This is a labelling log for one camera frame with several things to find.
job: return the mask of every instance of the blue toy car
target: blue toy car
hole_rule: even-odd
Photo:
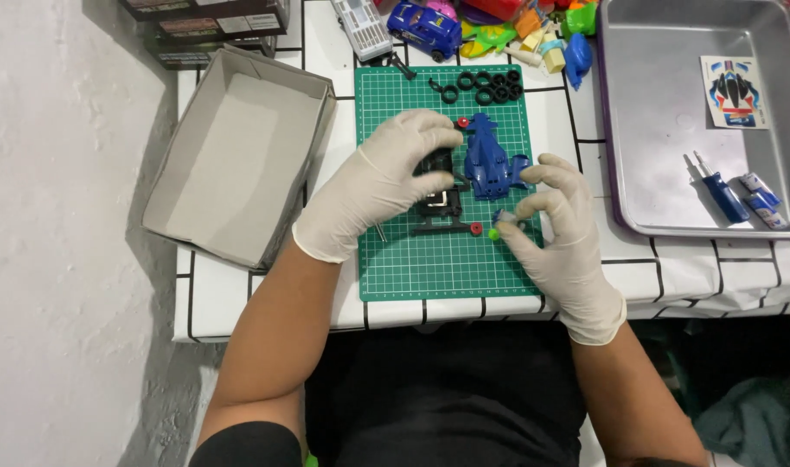
[[[508,161],[507,153],[493,134],[493,128],[498,126],[484,113],[473,115],[467,126],[467,131],[475,133],[467,138],[464,176],[472,180],[477,201],[504,198],[510,194],[511,187],[528,189],[528,184],[518,175],[530,166],[530,159],[525,154],[516,154]]]
[[[387,22],[389,34],[430,54],[441,63],[461,47],[461,23],[441,13],[407,0],[392,10]]]

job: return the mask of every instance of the green cutting mat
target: green cutting mat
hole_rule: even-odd
[[[482,107],[475,103],[474,90],[463,90],[458,101],[447,105],[441,102],[441,95],[427,85],[430,77],[442,86],[454,84],[459,73],[465,70],[496,73],[511,69],[521,71],[518,65],[413,67],[418,76],[409,81],[394,67],[359,68],[354,78],[358,144],[363,143],[380,123],[408,109],[432,109],[453,121],[462,116],[472,119],[473,114],[485,112],[499,124],[495,130],[497,140],[508,157],[514,154],[529,156],[530,132],[524,98]],[[464,173],[466,147],[465,135],[464,144],[453,152],[455,170],[461,174]],[[493,242],[487,237],[496,209],[512,211],[519,200],[535,191],[535,187],[529,191],[511,189],[510,196],[497,201],[476,201],[472,190],[463,193],[461,221],[481,222],[484,232],[480,237],[470,233],[412,236],[412,228],[423,223],[414,208],[382,225],[386,242],[370,228],[358,241],[360,299],[373,302],[539,295],[541,292],[504,242]],[[450,223],[449,218],[433,220],[436,225]],[[525,231],[542,246],[538,214],[529,219]]]

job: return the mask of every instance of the white table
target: white table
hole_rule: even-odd
[[[277,59],[331,78],[338,108],[331,138],[319,154],[307,186],[309,196],[355,147],[354,59],[328,0],[293,0],[288,35],[278,41]],[[397,44],[412,67],[435,63],[423,52]],[[489,54],[469,62],[507,63]],[[748,317],[790,313],[790,241],[647,238],[614,223],[608,187],[605,134],[597,69],[574,91],[563,76],[525,70],[525,99],[533,156],[552,152],[580,167],[592,187],[600,230],[602,269],[628,300],[630,319],[657,317]],[[180,71],[179,111],[184,111],[200,73]],[[545,238],[552,238],[543,217]],[[174,340],[227,340],[262,277],[202,253],[178,250]],[[357,257],[342,268],[334,300],[333,329],[352,330],[435,323],[457,319],[556,317],[544,297],[487,297],[363,303],[358,294]]]

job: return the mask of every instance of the hand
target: hand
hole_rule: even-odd
[[[449,172],[412,172],[432,151],[463,141],[447,116],[426,109],[383,122],[308,202],[292,228],[297,245],[321,261],[346,261],[372,225],[452,187]]]
[[[536,286],[562,307],[559,318],[574,341],[608,344],[626,321],[626,300],[602,275],[599,234],[585,178],[553,154],[541,154],[539,165],[528,167],[521,177],[556,188],[521,200],[515,213],[521,219],[545,211],[553,225],[553,242],[539,249],[506,222],[496,225],[501,238]]]

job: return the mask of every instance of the sticker sheet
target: sticker sheet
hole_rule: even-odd
[[[700,57],[712,122],[722,128],[763,130],[769,114],[752,57]]]

